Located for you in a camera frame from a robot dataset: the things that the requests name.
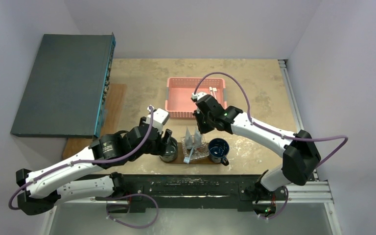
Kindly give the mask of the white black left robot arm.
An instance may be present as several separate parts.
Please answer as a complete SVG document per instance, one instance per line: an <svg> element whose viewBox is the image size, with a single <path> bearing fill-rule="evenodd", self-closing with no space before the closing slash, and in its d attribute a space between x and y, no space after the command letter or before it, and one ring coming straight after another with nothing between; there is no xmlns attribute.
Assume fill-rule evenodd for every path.
<svg viewBox="0 0 376 235"><path fill-rule="evenodd" d="M157 109L142 117L139 125L130 131L104 135L57 164L36 171L18 170L16 183L19 187L9 199L9 209L37 215L58 204L90 196L121 200L126 195L126 186L120 183L121 174L93 180L82 180L82 177L134 162L145 154L174 155L177 142L171 130L163 129L168 119L167 112Z"/></svg>

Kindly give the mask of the dark grey shelf board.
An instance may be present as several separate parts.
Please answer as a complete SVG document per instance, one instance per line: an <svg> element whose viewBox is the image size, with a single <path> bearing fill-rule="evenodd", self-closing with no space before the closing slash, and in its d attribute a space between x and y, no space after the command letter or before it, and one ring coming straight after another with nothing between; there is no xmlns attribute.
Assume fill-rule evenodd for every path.
<svg viewBox="0 0 376 235"><path fill-rule="evenodd" d="M43 35L11 134L100 137L115 47L114 34Z"/></svg>

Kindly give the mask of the aluminium frame rail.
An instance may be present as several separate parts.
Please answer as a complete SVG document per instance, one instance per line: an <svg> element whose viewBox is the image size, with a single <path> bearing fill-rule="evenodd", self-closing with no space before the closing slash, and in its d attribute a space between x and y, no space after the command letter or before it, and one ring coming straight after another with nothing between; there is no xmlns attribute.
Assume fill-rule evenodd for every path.
<svg viewBox="0 0 376 235"><path fill-rule="evenodd" d="M295 120L297 130L304 129L299 108L293 93L289 74L286 67L286 60L278 61L280 71L283 77L284 85L287 91L292 115ZM288 201L291 203L331 203L332 194L328 182L320 181L317 173L313 173L315 180L306 183L304 186L290 184L287 186L289 191Z"/></svg>

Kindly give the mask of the navy blue mug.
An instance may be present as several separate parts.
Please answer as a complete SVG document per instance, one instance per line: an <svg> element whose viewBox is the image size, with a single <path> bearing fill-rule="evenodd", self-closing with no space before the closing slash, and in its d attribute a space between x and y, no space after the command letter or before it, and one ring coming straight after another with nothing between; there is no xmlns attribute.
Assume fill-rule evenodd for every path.
<svg viewBox="0 0 376 235"><path fill-rule="evenodd" d="M216 164L229 165L227 155L230 151L227 141L221 138L212 139L208 144L209 159Z"/></svg>

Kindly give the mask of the clear crystal toothbrush holder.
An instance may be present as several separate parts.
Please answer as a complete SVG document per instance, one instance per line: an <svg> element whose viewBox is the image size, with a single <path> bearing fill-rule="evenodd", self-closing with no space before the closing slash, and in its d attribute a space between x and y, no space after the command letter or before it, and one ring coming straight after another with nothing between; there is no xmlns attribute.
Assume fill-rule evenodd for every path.
<svg viewBox="0 0 376 235"><path fill-rule="evenodd" d="M186 148L185 143L184 143L184 138L185 137L182 137L180 140L181 140L183 147ZM195 151L193 153L193 158L200 159L200 158L206 158L208 156L209 156L208 143L205 142L205 139L202 136L202 144L199 148L195 148Z"/></svg>

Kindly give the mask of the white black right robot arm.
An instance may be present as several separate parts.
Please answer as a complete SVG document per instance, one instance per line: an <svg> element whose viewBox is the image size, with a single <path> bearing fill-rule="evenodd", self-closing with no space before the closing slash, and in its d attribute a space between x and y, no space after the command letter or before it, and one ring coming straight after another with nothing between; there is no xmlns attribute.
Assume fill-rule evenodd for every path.
<svg viewBox="0 0 376 235"><path fill-rule="evenodd" d="M197 93L191 96L196 105L193 116L200 133L213 130L248 138L270 149L282 158L282 164L264 172L255 186L256 195L267 199L274 191L288 184L303 186L321 160L311 135L304 130L298 133L285 131L248 118L241 109L223 106L210 94Z"/></svg>

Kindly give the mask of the light blue toothbrush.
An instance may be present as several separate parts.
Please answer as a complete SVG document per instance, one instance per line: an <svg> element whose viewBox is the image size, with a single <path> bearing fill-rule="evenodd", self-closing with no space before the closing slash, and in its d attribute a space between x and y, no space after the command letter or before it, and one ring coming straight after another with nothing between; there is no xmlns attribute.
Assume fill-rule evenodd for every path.
<svg viewBox="0 0 376 235"><path fill-rule="evenodd" d="M195 151L195 148L193 146L189 146L184 151L184 160L183 162L186 164L189 164L192 158L192 155Z"/></svg>

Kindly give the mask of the white red toothpaste tube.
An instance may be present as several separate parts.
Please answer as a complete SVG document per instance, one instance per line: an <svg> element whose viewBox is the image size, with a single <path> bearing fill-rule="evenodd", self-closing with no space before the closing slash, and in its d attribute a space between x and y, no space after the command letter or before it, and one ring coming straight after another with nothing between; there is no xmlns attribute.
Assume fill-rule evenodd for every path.
<svg viewBox="0 0 376 235"><path fill-rule="evenodd" d="M202 134L199 132L198 129L195 129L195 133L193 135L193 146L195 148L199 148L202 144Z"/></svg>

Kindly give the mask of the pink perforated plastic basket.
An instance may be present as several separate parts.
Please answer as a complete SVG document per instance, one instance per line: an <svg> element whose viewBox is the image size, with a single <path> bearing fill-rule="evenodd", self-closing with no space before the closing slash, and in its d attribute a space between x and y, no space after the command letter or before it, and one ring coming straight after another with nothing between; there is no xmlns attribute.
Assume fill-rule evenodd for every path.
<svg viewBox="0 0 376 235"><path fill-rule="evenodd" d="M170 77L167 80L167 97L165 99L165 110L169 112L171 118L194 119L193 111L196 109L195 103L191 100L200 77ZM226 84L223 78L206 78L198 88L198 92L210 94L209 87L216 87L217 101L227 108L225 98Z"/></svg>

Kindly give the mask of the oval dark wooden tray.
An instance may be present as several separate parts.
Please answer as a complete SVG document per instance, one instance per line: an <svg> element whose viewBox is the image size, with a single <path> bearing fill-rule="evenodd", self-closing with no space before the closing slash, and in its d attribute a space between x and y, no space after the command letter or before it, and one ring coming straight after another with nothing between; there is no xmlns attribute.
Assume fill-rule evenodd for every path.
<svg viewBox="0 0 376 235"><path fill-rule="evenodd" d="M186 150L185 147L183 147L182 143L178 143L178 156L177 158L170 162L171 164L185 164L184 159L185 156L189 156L190 150ZM193 156L191 156L191 160L189 162L190 165L217 165L217 163L212 162L209 157L206 158L200 158L200 159L194 159Z"/></svg>

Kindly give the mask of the white grey toothpaste tube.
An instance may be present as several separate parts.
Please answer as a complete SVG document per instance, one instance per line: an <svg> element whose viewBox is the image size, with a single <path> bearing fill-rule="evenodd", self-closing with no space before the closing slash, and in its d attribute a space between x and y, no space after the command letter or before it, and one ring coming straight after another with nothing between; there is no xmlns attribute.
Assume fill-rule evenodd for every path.
<svg viewBox="0 0 376 235"><path fill-rule="evenodd" d="M186 128L186 135L184 138L184 143L185 143L187 150L191 150L193 148L194 141L188 128Z"/></svg>

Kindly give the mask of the dark green grey mug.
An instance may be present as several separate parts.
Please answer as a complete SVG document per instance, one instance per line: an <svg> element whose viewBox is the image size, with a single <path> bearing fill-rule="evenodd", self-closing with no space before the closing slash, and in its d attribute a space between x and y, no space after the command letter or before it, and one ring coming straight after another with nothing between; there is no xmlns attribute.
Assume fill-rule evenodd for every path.
<svg viewBox="0 0 376 235"><path fill-rule="evenodd" d="M169 163L178 157L178 142L170 137L168 142L161 141L159 146L159 156L163 162Z"/></svg>

